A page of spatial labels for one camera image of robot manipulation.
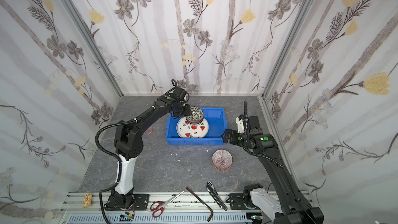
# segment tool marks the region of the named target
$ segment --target scissors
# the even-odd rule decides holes
[[[172,198],[168,199],[168,201],[165,202],[165,203],[163,203],[163,204],[162,204],[162,202],[154,202],[154,203],[152,203],[152,205],[151,205],[151,207],[150,207],[150,210],[153,211],[153,213],[152,213],[153,218],[157,218],[157,217],[161,216],[161,214],[163,214],[164,207],[165,207],[167,204],[169,204],[170,202],[174,201],[177,197],[181,196],[182,193],[184,193],[184,192],[185,192],[185,190],[182,191],[181,193],[179,193],[179,194],[173,196]]]

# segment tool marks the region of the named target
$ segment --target aluminum frame corner post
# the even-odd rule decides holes
[[[61,2],[65,7],[66,11],[69,13],[72,22],[76,25],[77,30],[80,32],[80,34],[83,36],[84,40],[86,41],[86,44],[88,45],[90,51],[97,59],[99,66],[101,67],[102,71],[105,73],[105,76],[107,77],[108,81],[111,83],[113,89],[116,91],[119,97],[122,97],[123,96],[122,90],[120,89],[115,78],[113,77],[111,70],[106,64],[105,59],[102,57],[101,52],[98,50],[98,47],[93,37],[91,36],[86,23],[84,22],[77,8],[74,6],[72,0],[61,0]]]

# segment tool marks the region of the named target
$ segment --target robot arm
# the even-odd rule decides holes
[[[281,157],[278,144],[271,134],[263,134],[257,116],[245,115],[236,119],[236,123],[244,124],[238,131],[226,129],[222,134],[224,143],[241,146],[249,154],[258,157],[275,187],[279,202],[269,196],[259,184],[246,186],[243,191],[247,208],[259,207],[274,223],[301,224],[323,223],[324,216],[319,207],[312,207],[304,197]]]
[[[152,106],[141,115],[127,122],[118,122],[113,145],[116,147],[116,154],[121,159],[122,170],[120,175],[120,170],[117,171],[117,178],[120,180],[111,191],[105,206],[106,210],[126,209],[134,202],[132,176],[135,161],[144,147],[142,135],[147,128],[168,113],[171,113],[174,118],[191,115],[191,108],[189,104],[186,104],[189,94],[178,87],[175,80],[172,80],[172,84],[174,87],[153,101]]]

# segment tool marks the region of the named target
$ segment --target blue plastic bin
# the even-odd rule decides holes
[[[227,127],[225,112],[222,107],[200,107],[207,122],[209,131],[204,138],[182,138],[177,133],[177,123],[170,115],[166,124],[166,140],[171,145],[222,145],[221,134]]]

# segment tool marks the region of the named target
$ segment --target bowl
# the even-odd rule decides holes
[[[232,166],[232,155],[226,150],[217,150],[211,157],[211,163],[214,168],[224,172]]]

